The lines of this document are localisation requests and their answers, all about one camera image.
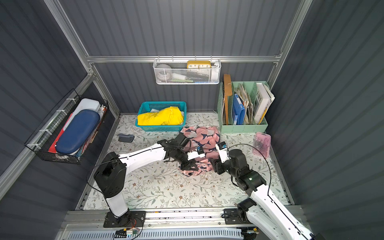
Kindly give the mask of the pink shark print shorts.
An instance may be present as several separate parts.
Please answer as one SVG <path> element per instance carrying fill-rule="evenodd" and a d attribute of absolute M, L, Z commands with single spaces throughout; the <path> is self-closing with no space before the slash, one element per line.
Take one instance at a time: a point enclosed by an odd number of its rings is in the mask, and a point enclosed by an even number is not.
<path fill-rule="evenodd" d="M 212 172 L 213 165 L 210 159 L 218 159 L 219 153 L 216 150 L 216 144 L 220 142 L 220 134 L 217 127 L 185 127 L 181 130 L 190 142 L 185 147 L 187 152 L 201 148 L 205 156 L 195 159 L 198 167 L 197 171 L 181 171 L 186 177 L 195 177 L 202 173 Z"/>

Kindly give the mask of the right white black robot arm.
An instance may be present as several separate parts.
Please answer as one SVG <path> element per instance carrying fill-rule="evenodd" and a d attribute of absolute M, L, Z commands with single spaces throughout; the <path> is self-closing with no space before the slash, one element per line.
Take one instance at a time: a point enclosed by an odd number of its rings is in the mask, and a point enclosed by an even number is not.
<path fill-rule="evenodd" d="M 314 240 L 316 237 L 297 220 L 270 190 L 266 180 L 250 169 L 241 150 L 217 148 L 220 158 L 211 160 L 217 174 L 228 173 L 248 198 L 237 209 L 224 210 L 226 224 L 253 224 L 271 240 Z"/>

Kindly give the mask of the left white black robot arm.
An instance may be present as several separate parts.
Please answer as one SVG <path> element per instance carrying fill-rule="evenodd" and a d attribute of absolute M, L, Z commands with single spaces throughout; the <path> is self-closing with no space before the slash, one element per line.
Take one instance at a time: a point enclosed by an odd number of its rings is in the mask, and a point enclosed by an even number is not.
<path fill-rule="evenodd" d="M 160 140 L 145 149 L 128 153 L 108 153 L 94 172 L 94 180 L 99 187 L 110 213 L 116 218 L 129 216 L 129 208 L 123 197 L 126 177 L 141 167 L 163 160 L 174 160 L 182 171 L 198 171 L 196 158 L 204 157 L 203 148 L 192 146 L 182 133 L 171 140 Z"/>

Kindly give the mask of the tape roll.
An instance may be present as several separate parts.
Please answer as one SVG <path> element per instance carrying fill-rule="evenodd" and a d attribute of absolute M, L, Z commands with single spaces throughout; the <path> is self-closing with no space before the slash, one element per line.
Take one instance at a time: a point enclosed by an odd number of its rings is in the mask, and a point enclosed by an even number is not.
<path fill-rule="evenodd" d="M 168 82 L 172 79 L 172 68 L 166 64 L 159 64 L 154 68 L 157 82 Z"/>

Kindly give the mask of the teal plastic basket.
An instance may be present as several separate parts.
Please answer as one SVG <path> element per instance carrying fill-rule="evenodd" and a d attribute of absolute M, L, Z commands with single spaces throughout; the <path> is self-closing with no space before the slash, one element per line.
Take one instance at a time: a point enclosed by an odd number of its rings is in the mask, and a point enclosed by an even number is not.
<path fill-rule="evenodd" d="M 178 132 L 186 121 L 186 102 L 144 102 L 136 126 L 145 132 Z"/>

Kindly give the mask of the yellow cloth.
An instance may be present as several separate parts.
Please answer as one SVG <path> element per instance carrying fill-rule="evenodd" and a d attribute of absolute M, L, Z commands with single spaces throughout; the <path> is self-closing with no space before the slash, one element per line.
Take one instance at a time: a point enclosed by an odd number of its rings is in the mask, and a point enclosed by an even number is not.
<path fill-rule="evenodd" d="M 184 122 L 184 114 L 177 107 L 138 115 L 139 126 L 176 126 Z"/>

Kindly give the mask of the small grey pouch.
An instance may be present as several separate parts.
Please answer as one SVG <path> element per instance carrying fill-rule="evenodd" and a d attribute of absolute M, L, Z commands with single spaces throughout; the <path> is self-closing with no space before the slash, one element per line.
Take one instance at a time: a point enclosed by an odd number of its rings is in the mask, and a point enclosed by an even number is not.
<path fill-rule="evenodd" d="M 132 143 L 135 139 L 134 135 L 124 135 L 124 134 L 118 134 L 118 141 L 122 143 Z"/>

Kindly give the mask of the green file organizer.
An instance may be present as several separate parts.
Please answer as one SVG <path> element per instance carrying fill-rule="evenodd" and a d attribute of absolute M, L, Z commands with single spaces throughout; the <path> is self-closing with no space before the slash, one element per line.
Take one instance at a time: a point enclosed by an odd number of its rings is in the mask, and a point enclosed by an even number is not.
<path fill-rule="evenodd" d="M 250 95 L 251 99 L 256 99 L 256 90 L 257 83 L 264 84 L 267 88 L 269 88 L 267 82 L 232 82 L 233 89 L 236 88 L 239 84 L 242 84 L 247 93 Z M 223 106 L 225 104 L 224 93 L 223 93 L 223 83 L 219 84 L 219 93 L 218 93 L 218 104 L 217 104 L 217 113 L 219 119 L 219 129 L 222 134 L 253 134 L 257 132 L 264 133 L 268 127 L 268 122 L 266 118 L 264 118 L 260 125 L 233 125 L 232 117 L 229 116 L 230 125 L 226 125 L 226 119 L 223 117 L 225 110 L 223 110 Z"/>

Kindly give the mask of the brown cardboard board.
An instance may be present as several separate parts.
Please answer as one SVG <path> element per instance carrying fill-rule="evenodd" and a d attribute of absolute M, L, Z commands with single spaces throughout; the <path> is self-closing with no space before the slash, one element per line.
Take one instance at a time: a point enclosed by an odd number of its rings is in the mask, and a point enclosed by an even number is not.
<path fill-rule="evenodd" d="M 229 97 L 232 96 L 232 80 L 229 74 L 224 74 L 225 124 L 229 124 Z"/>

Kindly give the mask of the papers stack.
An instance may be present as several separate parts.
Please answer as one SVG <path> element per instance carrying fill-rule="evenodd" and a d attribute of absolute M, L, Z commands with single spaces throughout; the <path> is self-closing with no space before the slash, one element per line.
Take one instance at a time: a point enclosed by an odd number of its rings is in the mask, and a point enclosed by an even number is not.
<path fill-rule="evenodd" d="M 242 104 L 245 109 L 245 117 L 244 117 L 244 124 L 245 125 L 252 125 L 253 124 L 253 111 L 254 111 L 254 104 L 251 100 L 250 95 L 246 91 L 243 84 L 238 84 L 235 93 L 238 94 L 240 100 L 242 101 Z"/>

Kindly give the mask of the white book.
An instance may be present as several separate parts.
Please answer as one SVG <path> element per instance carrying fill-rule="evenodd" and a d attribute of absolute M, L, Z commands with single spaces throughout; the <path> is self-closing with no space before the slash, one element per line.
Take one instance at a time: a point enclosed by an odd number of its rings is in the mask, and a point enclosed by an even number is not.
<path fill-rule="evenodd" d="M 256 88 L 256 111 L 254 113 L 254 121 L 257 125 L 260 125 L 269 107 L 275 100 L 275 96 L 270 88 L 263 83 L 256 83 Z"/>

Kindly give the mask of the yellow clock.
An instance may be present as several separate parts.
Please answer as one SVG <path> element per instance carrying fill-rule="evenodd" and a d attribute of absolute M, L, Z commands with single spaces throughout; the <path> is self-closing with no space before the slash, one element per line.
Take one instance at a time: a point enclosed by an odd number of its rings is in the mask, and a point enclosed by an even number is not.
<path fill-rule="evenodd" d="M 212 64 L 210 61 L 188 61 L 187 62 L 187 69 L 211 69 Z"/>

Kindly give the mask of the navy blue oval case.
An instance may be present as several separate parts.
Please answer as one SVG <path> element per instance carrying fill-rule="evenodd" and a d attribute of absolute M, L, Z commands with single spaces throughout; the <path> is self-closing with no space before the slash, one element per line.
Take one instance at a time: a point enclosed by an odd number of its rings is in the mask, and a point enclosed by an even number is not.
<path fill-rule="evenodd" d="M 100 115 L 91 110 L 82 110 L 71 121 L 56 143 L 60 154 L 76 153 L 86 142 L 100 121 Z"/>

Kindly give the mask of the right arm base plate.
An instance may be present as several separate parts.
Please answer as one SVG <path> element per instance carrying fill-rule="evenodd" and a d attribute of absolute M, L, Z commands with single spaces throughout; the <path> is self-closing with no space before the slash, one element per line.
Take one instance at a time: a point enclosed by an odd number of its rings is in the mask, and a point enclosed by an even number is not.
<path fill-rule="evenodd" d="M 225 220 L 226 225 L 239 225 L 250 223 L 247 220 L 245 212 L 237 208 L 224 209 L 221 217 Z"/>

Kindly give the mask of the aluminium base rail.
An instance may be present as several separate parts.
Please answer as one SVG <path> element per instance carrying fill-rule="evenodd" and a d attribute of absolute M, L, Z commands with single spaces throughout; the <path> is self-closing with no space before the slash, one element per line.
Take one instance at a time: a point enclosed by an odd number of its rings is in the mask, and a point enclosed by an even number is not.
<path fill-rule="evenodd" d="M 286 208 L 300 223 L 311 230 L 300 206 L 287 206 Z M 107 210 L 69 211 L 56 238 L 68 240 L 70 234 L 75 234 L 76 239 L 90 240 L 99 238 L 107 240 L 115 238 L 130 240 L 145 238 L 187 239 L 191 235 L 195 235 L 197 238 L 206 238 L 210 234 L 220 237 L 227 235 L 230 231 L 235 232 L 235 236 L 240 238 L 244 234 L 243 228 L 255 227 L 253 224 L 226 225 L 225 220 L 221 217 L 224 209 L 229 208 L 130 210 L 147 212 L 144 225 L 141 228 L 104 228 L 105 217 L 110 212 Z"/>

